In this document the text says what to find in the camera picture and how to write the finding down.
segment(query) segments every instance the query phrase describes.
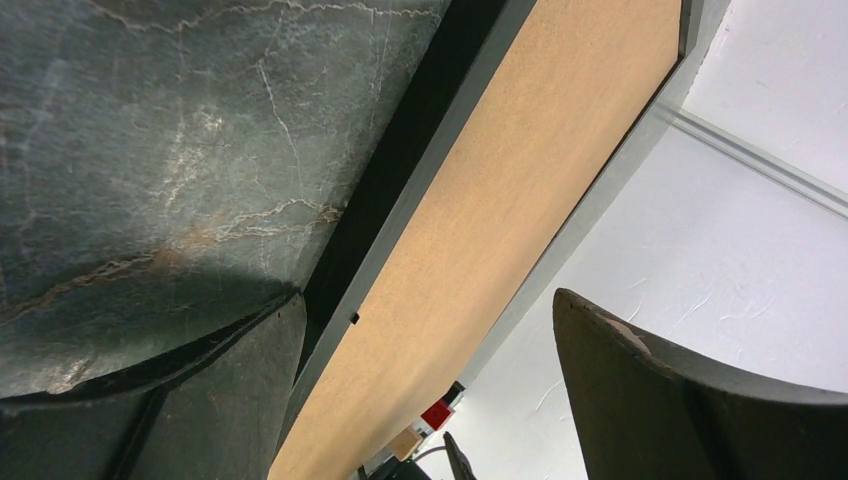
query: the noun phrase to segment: wooden block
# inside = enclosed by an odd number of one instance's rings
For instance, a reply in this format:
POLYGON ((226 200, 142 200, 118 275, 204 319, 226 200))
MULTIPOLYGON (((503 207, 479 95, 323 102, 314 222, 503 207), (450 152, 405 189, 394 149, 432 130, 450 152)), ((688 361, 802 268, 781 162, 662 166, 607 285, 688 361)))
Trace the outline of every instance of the wooden block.
POLYGON ((398 434, 398 436, 389 442, 387 448, 390 452, 392 452, 395 458, 403 462, 412 455, 412 452, 414 452, 423 441, 424 437, 422 437, 412 427, 406 427, 398 434))

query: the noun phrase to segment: dark marble surface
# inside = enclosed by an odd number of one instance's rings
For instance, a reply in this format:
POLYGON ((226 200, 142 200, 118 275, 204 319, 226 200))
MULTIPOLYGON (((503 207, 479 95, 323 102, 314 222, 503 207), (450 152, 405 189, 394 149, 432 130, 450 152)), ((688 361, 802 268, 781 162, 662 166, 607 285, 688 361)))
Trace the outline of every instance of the dark marble surface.
POLYGON ((445 0, 5 0, 0 397, 305 285, 445 0))

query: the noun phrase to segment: wooden board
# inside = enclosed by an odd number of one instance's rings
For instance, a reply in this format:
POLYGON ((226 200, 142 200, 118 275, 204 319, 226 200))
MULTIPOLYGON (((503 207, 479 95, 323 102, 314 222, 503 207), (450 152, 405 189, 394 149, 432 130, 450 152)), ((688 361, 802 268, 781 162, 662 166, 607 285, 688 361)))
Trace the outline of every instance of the wooden board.
POLYGON ((679 20, 680 0, 537 2, 271 480, 346 478, 447 391, 674 64, 679 20))

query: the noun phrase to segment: white ceiling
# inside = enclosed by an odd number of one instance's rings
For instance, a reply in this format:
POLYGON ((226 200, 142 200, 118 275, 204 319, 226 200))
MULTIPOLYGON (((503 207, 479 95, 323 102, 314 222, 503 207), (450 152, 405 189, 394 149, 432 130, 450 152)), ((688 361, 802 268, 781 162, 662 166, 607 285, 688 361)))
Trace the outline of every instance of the white ceiling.
POLYGON ((848 192, 848 1, 734 0, 684 108, 848 192))

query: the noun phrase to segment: textured white wall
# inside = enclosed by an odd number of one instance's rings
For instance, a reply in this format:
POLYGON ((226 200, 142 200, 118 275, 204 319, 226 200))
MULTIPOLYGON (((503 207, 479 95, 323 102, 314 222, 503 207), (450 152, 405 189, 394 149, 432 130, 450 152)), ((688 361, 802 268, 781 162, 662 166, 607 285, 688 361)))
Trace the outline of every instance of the textured white wall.
POLYGON ((684 108, 848 192, 848 2, 734 0, 684 108))
MULTIPOLYGON (((585 477, 554 347, 557 287, 719 361, 848 392, 846 284, 848 222, 672 129, 447 429, 479 478, 585 477)), ((442 455, 422 465, 452 478, 442 455)))

